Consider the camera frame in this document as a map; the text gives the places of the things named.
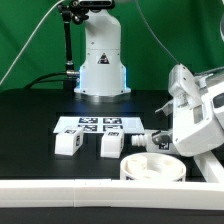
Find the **table surface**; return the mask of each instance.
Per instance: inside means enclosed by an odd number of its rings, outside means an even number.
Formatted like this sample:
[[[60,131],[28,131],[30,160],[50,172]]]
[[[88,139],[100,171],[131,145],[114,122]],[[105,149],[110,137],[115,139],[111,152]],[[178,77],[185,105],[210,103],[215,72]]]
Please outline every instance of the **table surface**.
[[[166,91],[133,91],[130,100],[102,104],[78,100],[62,90],[15,89],[2,92],[0,179],[119,179],[120,161],[127,155],[145,152],[145,148],[132,146],[131,135],[125,135],[125,145],[119,159],[101,158],[102,134],[85,134],[84,144],[74,156],[55,155],[53,129],[59,117],[140,117],[145,129],[166,130],[170,127],[170,119],[158,120],[154,111],[167,101]],[[179,159],[188,168],[187,180],[203,181],[192,158]],[[221,211],[139,208],[0,209],[0,218],[7,223],[17,220],[17,216],[23,221],[25,218],[32,220],[32,223],[63,223],[66,218],[67,223],[72,220],[77,223],[89,223],[91,220],[96,223],[124,223],[125,220],[129,220],[129,223],[140,220],[142,223],[146,220],[170,223],[167,218],[161,218],[161,215],[176,221],[177,216],[180,219],[187,217],[186,220],[193,218],[190,219],[191,223],[198,221],[195,217],[201,217],[202,221],[203,215],[215,218],[216,223],[219,223],[220,218],[224,219]]]

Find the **green backdrop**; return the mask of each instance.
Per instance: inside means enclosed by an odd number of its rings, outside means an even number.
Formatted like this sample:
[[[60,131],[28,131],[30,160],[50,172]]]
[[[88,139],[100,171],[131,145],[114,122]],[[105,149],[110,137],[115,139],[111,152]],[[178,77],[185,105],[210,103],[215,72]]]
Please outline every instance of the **green backdrop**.
[[[40,19],[55,0],[1,0],[0,78],[6,73]],[[154,32],[175,57],[195,72],[224,65],[220,20],[221,0],[139,0]],[[167,89],[168,74],[175,65],[143,24],[135,3],[120,3],[110,13],[122,26],[122,63],[132,89]],[[85,59],[84,25],[71,26],[76,68]],[[35,78],[64,70],[62,18],[55,9],[0,87],[22,88]],[[61,88],[61,83],[36,88]]]

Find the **cable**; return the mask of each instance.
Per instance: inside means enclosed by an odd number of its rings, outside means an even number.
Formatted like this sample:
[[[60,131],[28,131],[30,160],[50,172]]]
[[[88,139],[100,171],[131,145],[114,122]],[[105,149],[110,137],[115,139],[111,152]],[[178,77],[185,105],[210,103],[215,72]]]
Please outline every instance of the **cable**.
[[[0,86],[3,84],[4,80],[7,78],[7,76],[9,75],[9,73],[11,72],[11,70],[13,69],[14,65],[16,64],[16,62],[18,61],[18,59],[20,58],[20,56],[22,55],[22,53],[24,52],[24,50],[26,49],[26,47],[28,46],[28,44],[30,43],[30,41],[32,40],[32,38],[34,37],[34,35],[36,34],[37,30],[39,29],[39,27],[42,25],[42,23],[44,22],[44,20],[47,18],[47,16],[53,11],[53,9],[60,4],[61,2],[63,2],[65,0],[60,0],[58,1],[56,4],[54,4],[49,11],[45,14],[45,16],[41,19],[41,21],[38,23],[37,27],[34,29],[33,33],[30,35],[29,39],[27,40],[27,42],[25,43],[25,45],[23,46],[22,50],[19,52],[19,54],[17,55],[17,57],[15,58],[15,60],[13,61],[13,63],[11,64],[11,66],[9,67],[8,71],[6,72],[6,74],[3,76],[3,78],[0,81]]]
[[[162,42],[159,40],[159,38],[156,36],[156,34],[153,32],[152,28],[150,27],[150,25],[148,24],[143,12],[142,12],[142,9],[139,5],[139,2],[138,0],[134,0],[135,3],[136,3],[136,7],[139,11],[139,14],[143,20],[143,22],[145,23],[146,27],[148,28],[149,32],[151,33],[151,35],[153,36],[153,38],[156,40],[156,42],[160,45],[160,47],[165,50],[165,52],[175,61],[175,63],[177,64],[180,64],[180,62],[174,57],[174,55],[162,44]]]
[[[59,75],[67,75],[66,72],[58,72],[58,73],[51,73],[51,74],[48,74],[48,75],[43,75],[37,79],[35,79],[34,81],[32,81],[31,83],[27,84],[24,89],[30,89],[35,83],[43,80],[43,79],[46,79],[46,78],[50,78],[50,77],[54,77],[54,76],[59,76]]]
[[[43,80],[43,81],[37,81],[37,82],[33,82],[32,85],[30,84],[29,88],[26,89],[30,89],[33,85],[39,84],[39,83],[47,83],[47,82],[63,82],[64,79],[54,79],[54,80]]]

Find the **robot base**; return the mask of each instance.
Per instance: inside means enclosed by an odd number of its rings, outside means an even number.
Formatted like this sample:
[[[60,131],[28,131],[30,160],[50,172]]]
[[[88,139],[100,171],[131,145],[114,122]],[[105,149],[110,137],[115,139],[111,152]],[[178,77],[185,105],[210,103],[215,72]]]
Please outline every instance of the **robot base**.
[[[131,91],[115,95],[115,96],[97,96],[97,95],[87,95],[84,93],[75,92],[75,98],[90,101],[93,103],[114,103],[129,100],[131,98]]]

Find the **white cube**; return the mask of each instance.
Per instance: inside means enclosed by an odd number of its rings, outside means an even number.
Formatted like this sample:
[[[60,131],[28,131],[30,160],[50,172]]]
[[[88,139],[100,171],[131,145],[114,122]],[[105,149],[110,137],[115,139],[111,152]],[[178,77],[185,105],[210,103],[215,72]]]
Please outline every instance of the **white cube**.
[[[83,127],[66,127],[56,135],[55,154],[72,156],[83,144]]]
[[[107,129],[101,140],[101,157],[119,158],[124,146],[123,129]]]

